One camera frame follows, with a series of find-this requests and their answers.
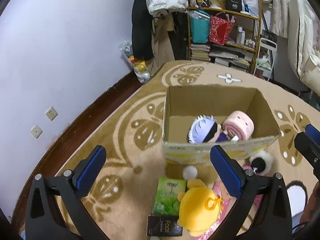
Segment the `pink plastic bag roll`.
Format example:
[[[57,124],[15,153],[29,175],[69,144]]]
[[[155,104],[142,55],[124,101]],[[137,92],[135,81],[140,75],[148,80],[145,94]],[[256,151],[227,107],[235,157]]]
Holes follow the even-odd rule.
[[[226,190],[224,184],[221,181],[216,181],[213,185],[213,191],[218,197],[222,197],[222,209],[219,213],[218,219],[214,224],[210,226],[210,228],[202,235],[199,236],[197,239],[207,240],[209,237],[215,232],[215,230],[220,226],[222,221],[225,219],[227,214],[229,213],[231,207],[235,202],[235,198],[230,196],[228,191]]]

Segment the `yellow plush toy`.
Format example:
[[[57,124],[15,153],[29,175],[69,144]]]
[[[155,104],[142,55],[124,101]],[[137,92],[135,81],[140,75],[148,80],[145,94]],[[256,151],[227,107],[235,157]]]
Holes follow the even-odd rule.
[[[177,196],[180,202],[177,222],[192,237],[199,237],[219,219],[223,210],[223,198],[197,178],[195,166],[185,167],[182,175],[187,181],[187,190]]]

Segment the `green tissue pack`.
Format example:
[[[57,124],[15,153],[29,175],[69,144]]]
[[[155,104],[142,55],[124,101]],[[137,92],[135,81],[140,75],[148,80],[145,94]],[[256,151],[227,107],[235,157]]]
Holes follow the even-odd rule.
[[[180,209],[179,193],[185,193],[186,180],[160,177],[152,213],[178,216]]]

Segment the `pink plush bear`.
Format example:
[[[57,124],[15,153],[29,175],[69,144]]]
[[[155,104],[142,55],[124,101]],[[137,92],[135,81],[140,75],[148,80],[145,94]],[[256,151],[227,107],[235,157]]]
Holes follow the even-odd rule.
[[[244,165],[242,168],[243,168],[244,170],[253,170],[253,168],[251,168],[251,167],[248,166],[248,165]]]

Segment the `black white fluffy plush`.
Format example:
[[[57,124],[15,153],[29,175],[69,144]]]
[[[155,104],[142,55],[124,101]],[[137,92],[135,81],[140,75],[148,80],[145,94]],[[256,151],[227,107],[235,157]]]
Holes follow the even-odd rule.
[[[265,150],[260,150],[249,158],[250,167],[260,176],[269,174],[273,161],[274,157]]]

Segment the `cardboard box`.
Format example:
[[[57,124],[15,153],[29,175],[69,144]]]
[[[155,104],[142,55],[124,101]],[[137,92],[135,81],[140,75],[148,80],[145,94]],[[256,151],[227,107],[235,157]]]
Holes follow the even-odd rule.
[[[247,159],[280,136],[272,111],[256,88],[170,86],[164,102],[163,154],[175,164],[209,162],[220,145],[231,158]]]

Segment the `pink roll cake plush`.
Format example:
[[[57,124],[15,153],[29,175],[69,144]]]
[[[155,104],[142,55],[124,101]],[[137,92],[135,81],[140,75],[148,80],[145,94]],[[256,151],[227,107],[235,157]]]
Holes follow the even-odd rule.
[[[254,132],[252,119],[242,111],[234,111],[222,124],[222,128],[233,138],[237,136],[241,141],[247,141]]]

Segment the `white-haired blindfold plush doll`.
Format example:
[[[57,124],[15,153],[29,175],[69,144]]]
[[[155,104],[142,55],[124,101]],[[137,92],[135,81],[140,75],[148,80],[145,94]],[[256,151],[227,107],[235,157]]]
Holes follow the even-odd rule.
[[[198,115],[188,132],[188,141],[191,144],[215,143],[228,140],[227,132],[222,130],[221,125],[212,115]]]

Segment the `white bedding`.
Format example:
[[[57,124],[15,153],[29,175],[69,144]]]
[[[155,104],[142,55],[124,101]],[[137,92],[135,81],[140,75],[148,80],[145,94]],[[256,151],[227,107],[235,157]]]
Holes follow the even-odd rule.
[[[319,18],[308,0],[288,3],[287,52],[299,81],[319,95]]]

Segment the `red gift bag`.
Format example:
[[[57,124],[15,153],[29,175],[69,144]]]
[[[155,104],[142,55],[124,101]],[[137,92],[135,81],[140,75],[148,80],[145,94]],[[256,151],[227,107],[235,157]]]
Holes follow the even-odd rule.
[[[218,45],[225,45],[236,22],[234,15],[218,12],[210,16],[209,41]]]

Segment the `stack of books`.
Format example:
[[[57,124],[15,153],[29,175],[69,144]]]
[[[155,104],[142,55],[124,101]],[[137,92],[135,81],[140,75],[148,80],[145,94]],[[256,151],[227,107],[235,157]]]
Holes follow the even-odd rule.
[[[209,52],[210,46],[207,44],[194,44],[190,45],[190,59],[197,61],[210,61]]]

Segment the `teal bag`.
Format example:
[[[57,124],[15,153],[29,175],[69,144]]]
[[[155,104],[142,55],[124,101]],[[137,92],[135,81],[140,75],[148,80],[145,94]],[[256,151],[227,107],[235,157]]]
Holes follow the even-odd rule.
[[[203,10],[189,10],[191,39],[194,43],[208,42],[210,15]]]

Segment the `clear bag of toys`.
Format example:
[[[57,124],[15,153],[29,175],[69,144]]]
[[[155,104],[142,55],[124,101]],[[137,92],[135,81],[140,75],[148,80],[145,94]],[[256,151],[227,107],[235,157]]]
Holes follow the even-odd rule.
[[[130,65],[130,67],[135,72],[135,75],[140,83],[146,83],[151,79],[148,67],[144,60],[135,58],[133,55],[132,42],[125,40],[124,43],[120,46],[120,51]]]

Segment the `black hanging coat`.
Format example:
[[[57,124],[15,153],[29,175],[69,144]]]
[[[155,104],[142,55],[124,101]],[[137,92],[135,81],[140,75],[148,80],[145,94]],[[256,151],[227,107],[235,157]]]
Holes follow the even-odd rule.
[[[153,58],[152,19],[146,6],[146,0],[134,0],[132,7],[133,55],[145,61]]]

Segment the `lower wall socket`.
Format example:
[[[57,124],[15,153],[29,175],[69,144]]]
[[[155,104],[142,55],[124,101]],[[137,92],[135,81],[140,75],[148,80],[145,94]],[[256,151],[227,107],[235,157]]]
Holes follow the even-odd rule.
[[[30,132],[37,139],[43,133],[43,130],[38,125],[34,125]]]

